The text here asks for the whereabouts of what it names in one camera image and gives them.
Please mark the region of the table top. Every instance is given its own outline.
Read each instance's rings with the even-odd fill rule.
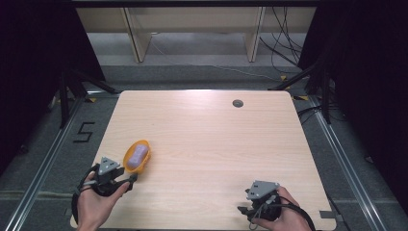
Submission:
[[[254,180],[286,187],[318,230],[336,227],[319,216],[331,209],[285,91],[124,91],[94,162],[121,163],[138,140],[152,157],[105,228],[247,230],[237,206],[250,206]]]

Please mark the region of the orange object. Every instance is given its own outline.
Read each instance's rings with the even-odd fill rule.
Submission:
[[[147,151],[144,153],[138,153],[138,145],[139,147],[147,147]],[[135,166],[135,162],[132,161],[132,159],[135,159],[135,155],[142,155],[142,160],[140,160],[140,163]],[[151,151],[150,151],[150,144],[148,141],[145,140],[140,140],[136,141],[132,146],[129,147],[127,150],[125,157],[123,158],[123,166],[125,167],[125,170],[131,173],[142,173],[144,170],[144,166],[148,162],[148,160],[151,157]]]

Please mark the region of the human hand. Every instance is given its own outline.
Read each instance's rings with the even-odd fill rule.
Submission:
[[[90,181],[94,172],[88,175],[85,182]],[[101,196],[94,190],[88,190],[90,186],[84,186],[78,198],[78,228],[82,230],[96,230],[108,219],[116,202],[126,193],[129,182],[121,185],[111,196]]]
[[[279,187],[277,189],[280,196],[285,197],[286,199],[290,200],[296,206],[299,204],[294,200],[291,194],[286,190],[284,187]],[[289,204],[289,201],[285,198],[281,197],[282,204]],[[309,224],[307,223],[306,219],[290,208],[282,208],[282,213],[279,219],[276,221],[269,221],[267,219],[262,218],[254,218],[252,220],[254,224],[258,224],[268,230],[273,231],[310,231]]]

